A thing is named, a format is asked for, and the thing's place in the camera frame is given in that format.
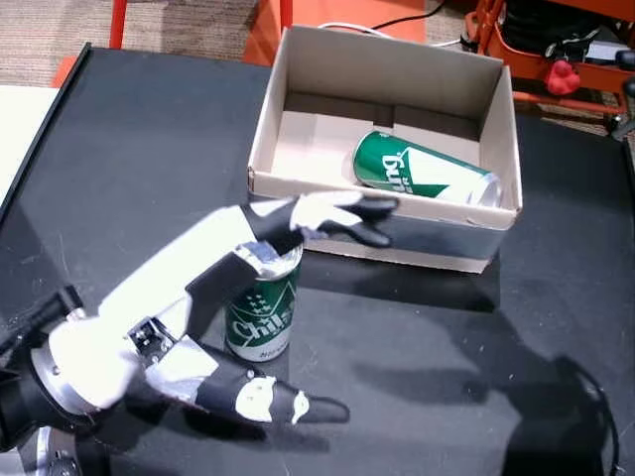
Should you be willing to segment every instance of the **red object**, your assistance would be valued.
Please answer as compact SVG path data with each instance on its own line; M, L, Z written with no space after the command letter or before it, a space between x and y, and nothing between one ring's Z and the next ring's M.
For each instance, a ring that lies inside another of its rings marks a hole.
M294 0L280 0L280 34L294 23Z
M60 63L60 67L58 67L58 72L56 72L56 76L51 81L51 87L62 87L64 81L66 81L66 77L70 73L70 70L75 64L75 60L77 57L64 57L62 58L62 62Z
M112 1L112 21L110 23L110 48L121 50L123 27L126 23L127 0Z
M579 88L579 83L579 75L564 59L555 61L545 78L547 90L555 96L571 94Z

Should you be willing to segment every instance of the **can label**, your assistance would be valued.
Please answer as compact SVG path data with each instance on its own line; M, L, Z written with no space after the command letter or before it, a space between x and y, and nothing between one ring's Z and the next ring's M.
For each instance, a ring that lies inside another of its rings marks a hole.
M397 137L372 132L354 154L357 178L384 190L469 202L489 171Z
M226 339L240 357L273 359L287 347L298 268L276 281L258 281L226 309Z

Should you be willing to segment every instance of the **black fingertip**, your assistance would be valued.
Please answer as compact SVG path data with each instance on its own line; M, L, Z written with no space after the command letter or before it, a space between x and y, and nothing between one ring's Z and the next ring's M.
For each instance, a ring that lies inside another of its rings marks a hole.
M357 223L348 227L346 231L362 245L373 248L388 248L392 244L392 239L388 235L367 223Z
M310 397L309 411L302 415L298 423L348 423L350 409L335 399Z
M377 221L387 218L399 206L397 198L379 196L363 196L352 205L342 206L346 211L356 214L367 221Z

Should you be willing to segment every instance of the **robotic hand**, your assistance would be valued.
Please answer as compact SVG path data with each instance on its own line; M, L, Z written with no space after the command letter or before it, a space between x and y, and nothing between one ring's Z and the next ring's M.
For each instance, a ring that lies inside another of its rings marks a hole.
M390 239L374 223L396 206L360 192L323 192L220 208L115 288L97 317L84 318L77 299L61 299L56 309L66 320L39 341L25 338L14 352L22 358L0 374L0 449L35 426L93 424L139 373L162 395L226 417L347 421L344 404L203 349L188 336L192 302L220 307L253 284L272 254L309 239L341 232L387 247Z

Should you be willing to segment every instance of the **robotic finger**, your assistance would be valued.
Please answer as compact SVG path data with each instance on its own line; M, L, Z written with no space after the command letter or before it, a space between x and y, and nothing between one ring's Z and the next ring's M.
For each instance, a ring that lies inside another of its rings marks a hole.
M185 337L146 369L156 391L187 406L254 422L347 422L348 407L314 397L209 346Z

